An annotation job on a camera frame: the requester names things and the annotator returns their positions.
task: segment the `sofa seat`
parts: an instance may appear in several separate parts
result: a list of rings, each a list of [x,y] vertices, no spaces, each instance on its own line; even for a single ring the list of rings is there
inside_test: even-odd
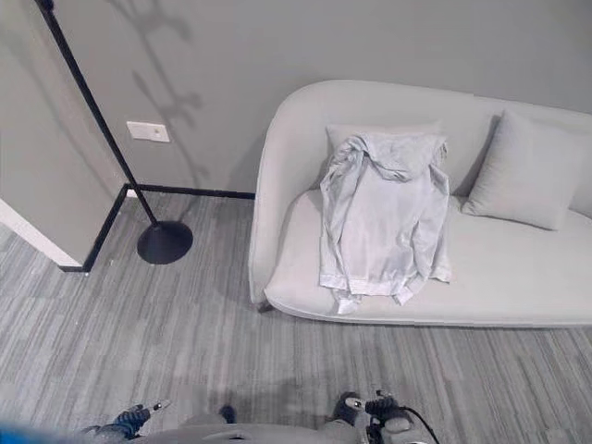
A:
[[[451,197],[450,284],[430,280],[404,306],[366,297],[335,314],[331,291],[318,285],[320,190],[290,208],[277,266],[265,296],[279,310],[313,319],[367,324],[561,327],[592,324],[592,219],[570,211],[560,231],[460,212]]]

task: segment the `gray sofa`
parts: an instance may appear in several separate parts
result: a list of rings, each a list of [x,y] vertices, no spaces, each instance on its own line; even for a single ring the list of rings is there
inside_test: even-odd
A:
[[[493,122],[504,109],[590,132],[592,116],[460,92],[333,80],[280,106],[259,169],[249,280],[253,303],[302,317],[372,324],[561,327],[592,325],[592,155],[559,231],[459,211],[475,181]],[[328,124],[410,125],[441,120],[449,140],[450,284],[430,281],[404,306],[368,297],[334,312],[318,285]],[[592,133],[590,135],[592,154]]]

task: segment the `lamp base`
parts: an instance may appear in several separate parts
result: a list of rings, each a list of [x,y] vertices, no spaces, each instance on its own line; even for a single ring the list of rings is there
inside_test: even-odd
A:
[[[193,244],[193,234],[175,220],[148,227],[138,239],[138,255],[149,264],[171,264],[183,257]]]

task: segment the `jacket sleeve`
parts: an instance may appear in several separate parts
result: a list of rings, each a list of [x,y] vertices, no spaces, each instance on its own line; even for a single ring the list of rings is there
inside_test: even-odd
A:
[[[422,280],[437,278],[450,281],[445,240],[448,212],[448,179],[437,167],[430,166],[433,187],[425,201],[425,209],[413,231],[413,259]]]
[[[340,290],[349,288],[339,242],[362,169],[364,152],[361,143],[359,137],[351,137],[336,149],[320,185],[323,227],[319,283]]]

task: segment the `white hoodie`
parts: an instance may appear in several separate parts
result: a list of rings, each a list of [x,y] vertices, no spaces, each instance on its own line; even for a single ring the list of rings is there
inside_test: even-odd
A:
[[[448,177],[437,134],[351,136],[336,148],[321,182],[319,283],[333,289],[338,313],[362,296],[403,305],[429,278],[450,281],[444,243]]]

